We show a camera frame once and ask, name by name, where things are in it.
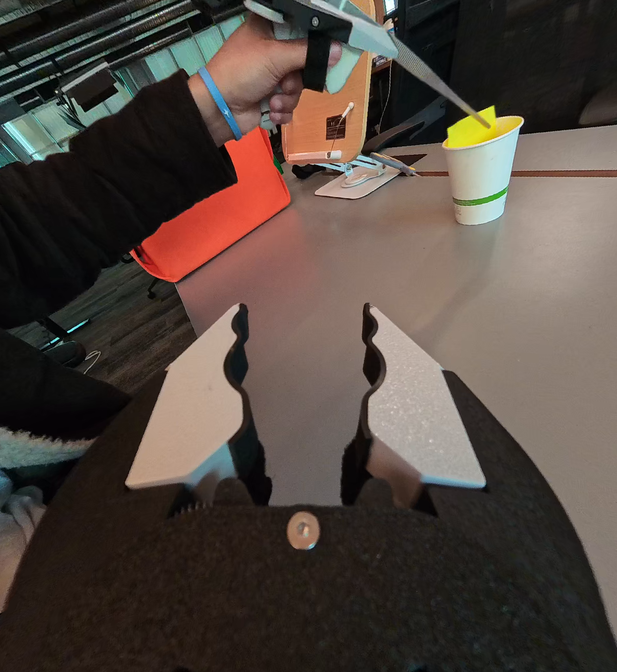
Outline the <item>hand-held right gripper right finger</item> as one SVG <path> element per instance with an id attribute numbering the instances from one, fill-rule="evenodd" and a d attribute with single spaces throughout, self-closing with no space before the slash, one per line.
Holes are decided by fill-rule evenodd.
<path id="1" fill-rule="evenodd" d="M 365 483 L 388 483 L 397 508 L 415 508 L 427 486 L 482 491 L 486 476 L 447 383 L 446 371 L 380 309 L 365 303 L 363 395 L 346 447 L 341 502 Z"/>

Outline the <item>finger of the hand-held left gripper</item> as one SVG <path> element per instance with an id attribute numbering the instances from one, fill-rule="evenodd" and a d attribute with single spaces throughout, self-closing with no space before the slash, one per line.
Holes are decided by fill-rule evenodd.
<path id="1" fill-rule="evenodd" d="M 341 57 L 329 66 L 326 90 L 336 94 L 344 88 L 363 53 L 395 59 L 398 48 L 390 33 L 351 1 L 326 1 L 326 14 L 333 24 L 326 29 L 331 41 L 341 43 Z"/>

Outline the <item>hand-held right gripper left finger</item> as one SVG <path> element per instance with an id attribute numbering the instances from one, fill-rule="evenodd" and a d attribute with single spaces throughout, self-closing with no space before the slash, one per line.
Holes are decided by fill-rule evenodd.
<path id="1" fill-rule="evenodd" d="M 272 483 L 249 397 L 248 308 L 234 304 L 166 369 L 125 485 L 139 491 L 180 484 L 214 502 L 218 484 L 244 483 L 267 505 Z"/>

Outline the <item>metal tweezers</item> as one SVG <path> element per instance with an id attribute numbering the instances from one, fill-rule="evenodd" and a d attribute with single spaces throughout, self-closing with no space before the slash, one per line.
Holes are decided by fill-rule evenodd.
<path id="1" fill-rule="evenodd" d="M 326 2 L 321 3 L 323 10 L 326 12 Z M 435 73 L 419 56 L 413 53 L 413 51 L 403 44 L 394 34 L 391 34 L 392 41 L 394 45 L 398 48 L 398 55 L 393 60 L 395 63 L 399 64 L 406 72 L 411 74 L 415 79 L 420 80 L 425 85 L 428 85 L 435 92 L 446 97 L 451 103 L 456 105 L 468 116 L 472 116 L 477 121 L 479 121 L 483 126 L 489 128 L 488 122 L 486 122 L 477 111 L 475 111 L 469 104 L 467 104 L 463 98 L 458 96 L 455 91 L 453 91 L 447 83 L 445 83 L 437 73 Z"/>

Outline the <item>yellow sticky note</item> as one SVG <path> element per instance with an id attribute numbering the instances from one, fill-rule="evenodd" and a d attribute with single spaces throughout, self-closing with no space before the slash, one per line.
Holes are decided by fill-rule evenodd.
<path id="1" fill-rule="evenodd" d="M 447 129 L 447 148 L 463 148 L 479 145 L 494 139 L 498 135 L 497 113 L 494 105 L 479 112 L 479 115 L 490 125 L 483 126 L 472 116 L 466 116 Z"/>

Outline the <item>white paper cup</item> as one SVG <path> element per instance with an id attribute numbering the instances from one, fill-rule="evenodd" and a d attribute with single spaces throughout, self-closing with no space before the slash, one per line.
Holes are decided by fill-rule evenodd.
<path id="1" fill-rule="evenodd" d="M 524 118 L 497 116 L 496 138 L 479 145 L 442 149 L 447 161 L 455 220 L 479 225 L 498 219 L 505 210 L 519 131 Z"/>

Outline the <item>person's left forearm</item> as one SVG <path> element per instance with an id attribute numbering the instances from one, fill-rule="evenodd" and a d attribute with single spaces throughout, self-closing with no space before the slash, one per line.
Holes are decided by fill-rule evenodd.
<path id="1" fill-rule="evenodd" d="M 0 329 L 67 305 L 163 223 L 237 183 L 187 74 L 145 87 L 69 150 L 0 169 Z"/>

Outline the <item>grey desk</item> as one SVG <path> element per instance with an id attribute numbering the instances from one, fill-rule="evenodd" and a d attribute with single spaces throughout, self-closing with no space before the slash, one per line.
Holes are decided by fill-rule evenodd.
<path id="1" fill-rule="evenodd" d="M 245 378 L 274 505 L 340 503 L 368 390 L 371 303 L 527 452 L 581 537 L 617 639 L 617 177 L 514 176 L 505 214 L 455 222 L 440 145 L 361 199 L 286 169 L 291 204 L 178 282 L 201 335 L 248 307 Z"/>

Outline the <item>person's left hand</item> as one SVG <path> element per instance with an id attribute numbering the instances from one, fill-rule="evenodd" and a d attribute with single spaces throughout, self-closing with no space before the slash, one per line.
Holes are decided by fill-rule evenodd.
<path id="1" fill-rule="evenodd" d="M 259 125 L 267 100 L 275 125 L 292 121 L 303 91 L 306 38 L 277 40 L 269 21 L 250 14 L 206 65 L 242 134 Z"/>

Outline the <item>wooden tablet stand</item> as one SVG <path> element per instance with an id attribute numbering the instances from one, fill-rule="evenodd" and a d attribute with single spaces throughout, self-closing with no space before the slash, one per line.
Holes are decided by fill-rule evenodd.
<path id="1" fill-rule="evenodd" d="M 361 167 L 355 161 L 362 153 L 367 130 L 371 61 L 361 52 L 354 68 L 337 93 L 305 89 L 292 122 L 281 129 L 286 163 L 301 168 L 336 164 L 341 174 L 316 190 L 317 196 L 358 200 L 377 189 L 375 180 L 385 171 Z"/>

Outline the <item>blue wristband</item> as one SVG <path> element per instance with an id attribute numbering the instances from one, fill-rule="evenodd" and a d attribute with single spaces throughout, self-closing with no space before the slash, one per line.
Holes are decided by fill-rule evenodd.
<path id="1" fill-rule="evenodd" d="M 225 99 L 223 98 L 219 88 L 216 86 L 214 83 L 212 76 L 208 72 L 208 69 L 206 66 L 201 67 L 198 72 L 198 76 L 200 79 L 203 81 L 203 84 L 205 85 L 206 89 L 208 90 L 210 96 L 212 97 L 212 100 L 216 107 L 218 108 L 218 111 L 220 112 L 220 115 L 223 117 L 224 121 L 226 122 L 226 125 L 229 128 L 230 136 L 232 137 L 233 140 L 239 141 L 243 138 L 244 134 L 242 133 L 237 119 L 235 118 L 235 115 L 232 113 L 231 109 L 229 108 L 228 104 L 226 103 Z"/>

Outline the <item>grey yellow scissors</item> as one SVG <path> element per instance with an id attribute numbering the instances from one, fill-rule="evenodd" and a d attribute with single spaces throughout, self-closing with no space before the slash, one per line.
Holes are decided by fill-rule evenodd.
<path id="1" fill-rule="evenodd" d="M 369 158 L 384 166 L 391 167 L 406 176 L 412 177 L 417 175 L 415 168 L 405 164 L 393 156 L 388 156 L 381 153 L 371 153 Z"/>

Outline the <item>black mesh office chair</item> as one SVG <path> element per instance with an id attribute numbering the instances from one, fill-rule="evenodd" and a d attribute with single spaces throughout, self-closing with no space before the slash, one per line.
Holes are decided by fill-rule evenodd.
<path id="1" fill-rule="evenodd" d="M 475 110 L 523 132 L 617 121 L 617 1 L 394 1 L 394 35 Z"/>

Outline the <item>person's dark jacket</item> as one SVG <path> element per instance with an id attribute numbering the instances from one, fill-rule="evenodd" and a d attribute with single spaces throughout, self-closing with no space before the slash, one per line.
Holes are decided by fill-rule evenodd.
<path id="1" fill-rule="evenodd" d="M 41 487 L 15 485 L 10 470 L 80 458 L 129 402 L 0 329 L 0 616 L 46 509 Z"/>

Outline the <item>orange felt bag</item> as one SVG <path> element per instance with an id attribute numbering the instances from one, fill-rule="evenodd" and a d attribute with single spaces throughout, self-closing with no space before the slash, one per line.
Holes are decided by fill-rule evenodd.
<path id="1" fill-rule="evenodd" d="M 290 204 L 266 130 L 226 143 L 237 182 L 180 214 L 130 252 L 157 279 L 178 282 Z"/>

